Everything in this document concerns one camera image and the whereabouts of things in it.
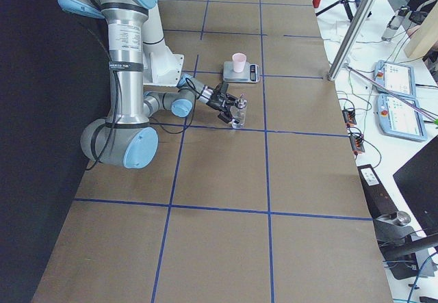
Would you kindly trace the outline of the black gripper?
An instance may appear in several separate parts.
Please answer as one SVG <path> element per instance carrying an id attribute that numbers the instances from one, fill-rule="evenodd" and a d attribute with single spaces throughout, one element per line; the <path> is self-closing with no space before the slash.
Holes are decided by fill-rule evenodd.
<path id="1" fill-rule="evenodd" d="M 242 104 L 242 98 L 236 97 L 228 93 L 229 84 L 226 81 L 218 84 L 211 93 L 206 105 L 220 111 L 218 118 L 225 122 L 230 123 L 235 120 L 231 113 L 231 106 L 239 107 Z"/>

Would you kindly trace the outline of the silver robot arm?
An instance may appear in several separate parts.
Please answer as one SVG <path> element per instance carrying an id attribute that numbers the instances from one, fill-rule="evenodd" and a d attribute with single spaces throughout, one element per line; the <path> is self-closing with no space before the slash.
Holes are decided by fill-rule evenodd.
<path id="1" fill-rule="evenodd" d="M 232 122 L 237 98 L 221 83 L 211 88 L 183 73 L 184 57 L 166 45 L 158 0 L 57 0 L 65 12 L 105 19 L 111 109 L 81 135 L 83 153 L 95 163 L 143 168 L 155 156 L 154 113 L 185 118 L 202 102 Z"/>

